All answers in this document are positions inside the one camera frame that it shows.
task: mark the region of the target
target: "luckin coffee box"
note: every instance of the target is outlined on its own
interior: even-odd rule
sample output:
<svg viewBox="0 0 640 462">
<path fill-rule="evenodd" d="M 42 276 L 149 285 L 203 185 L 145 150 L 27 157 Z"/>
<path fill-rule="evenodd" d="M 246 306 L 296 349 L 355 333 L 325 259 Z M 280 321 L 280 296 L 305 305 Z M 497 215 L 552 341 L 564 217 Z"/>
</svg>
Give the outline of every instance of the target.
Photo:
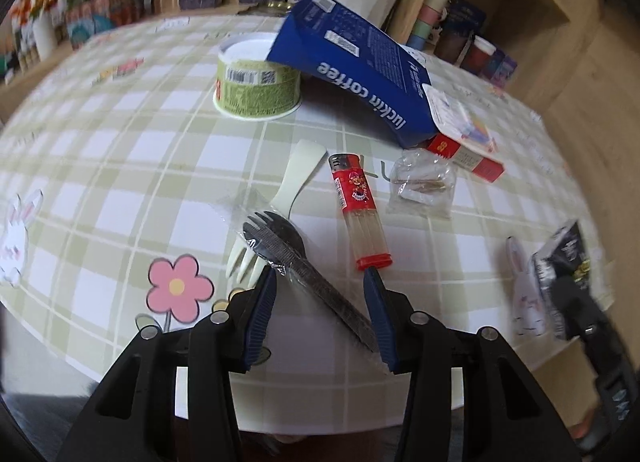
<svg viewBox="0 0 640 462">
<path fill-rule="evenodd" d="M 384 32 L 335 0 L 300 0 L 267 60 L 358 96 L 405 148 L 437 132 L 422 88 L 431 85 L 427 70 Z"/>
</svg>

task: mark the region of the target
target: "lighter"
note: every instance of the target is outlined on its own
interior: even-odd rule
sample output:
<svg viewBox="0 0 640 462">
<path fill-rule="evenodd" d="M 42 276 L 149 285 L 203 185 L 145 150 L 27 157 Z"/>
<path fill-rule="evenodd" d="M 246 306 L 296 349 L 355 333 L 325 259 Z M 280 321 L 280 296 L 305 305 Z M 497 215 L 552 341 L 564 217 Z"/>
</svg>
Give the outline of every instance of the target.
<svg viewBox="0 0 640 462">
<path fill-rule="evenodd" d="M 329 157 L 329 165 L 358 270 L 391 265 L 393 260 L 359 157 L 337 153 Z"/>
</svg>

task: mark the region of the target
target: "floor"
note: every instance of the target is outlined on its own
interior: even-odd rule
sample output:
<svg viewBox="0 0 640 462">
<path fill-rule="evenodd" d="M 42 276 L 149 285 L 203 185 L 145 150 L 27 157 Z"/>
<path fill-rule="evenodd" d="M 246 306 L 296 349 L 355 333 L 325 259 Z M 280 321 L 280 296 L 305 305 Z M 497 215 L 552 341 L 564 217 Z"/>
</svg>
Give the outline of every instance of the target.
<svg viewBox="0 0 640 462">
<path fill-rule="evenodd" d="M 574 76 L 542 113 L 549 134 L 580 183 L 609 260 L 613 318 L 640 364 L 640 23 L 607 8 Z M 580 345 L 536 372 L 568 424 L 595 402 Z"/>
<path fill-rule="evenodd" d="M 0 305 L 2 387 L 11 394 L 87 395 L 93 382 L 57 357 Z"/>
</svg>

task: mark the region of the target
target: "green label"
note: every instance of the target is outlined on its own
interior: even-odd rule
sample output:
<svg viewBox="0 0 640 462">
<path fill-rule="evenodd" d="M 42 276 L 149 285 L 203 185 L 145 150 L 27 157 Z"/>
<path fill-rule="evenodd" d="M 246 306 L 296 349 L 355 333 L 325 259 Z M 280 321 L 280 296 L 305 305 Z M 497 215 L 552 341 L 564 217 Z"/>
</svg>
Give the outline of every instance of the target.
<svg viewBox="0 0 640 462">
<path fill-rule="evenodd" d="M 276 116 L 300 100 L 300 72 L 276 63 L 218 61 L 218 106 L 246 118 Z"/>
</svg>

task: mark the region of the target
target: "colorful package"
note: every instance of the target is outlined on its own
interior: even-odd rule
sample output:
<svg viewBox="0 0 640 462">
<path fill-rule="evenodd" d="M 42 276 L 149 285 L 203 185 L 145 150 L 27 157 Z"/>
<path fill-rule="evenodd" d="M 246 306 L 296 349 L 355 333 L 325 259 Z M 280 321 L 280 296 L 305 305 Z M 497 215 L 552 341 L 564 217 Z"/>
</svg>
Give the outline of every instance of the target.
<svg viewBox="0 0 640 462">
<path fill-rule="evenodd" d="M 498 88 L 504 88 L 513 76 L 518 63 L 497 48 L 489 59 L 489 62 L 480 72 L 480 77 L 486 79 Z"/>
<path fill-rule="evenodd" d="M 85 2 L 66 12 L 66 31 L 74 50 L 82 47 L 94 34 L 114 27 L 115 24 L 107 16 L 91 12 L 91 2 Z"/>
<path fill-rule="evenodd" d="M 422 87 L 438 130 L 422 147 L 494 182 L 504 173 L 504 164 L 489 129 L 470 106 L 430 85 Z"/>
<path fill-rule="evenodd" d="M 423 84 L 431 85 L 427 70 L 384 32 L 335 0 L 300 0 L 267 60 L 357 95 L 406 148 L 436 133 L 422 89 Z"/>
</svg>

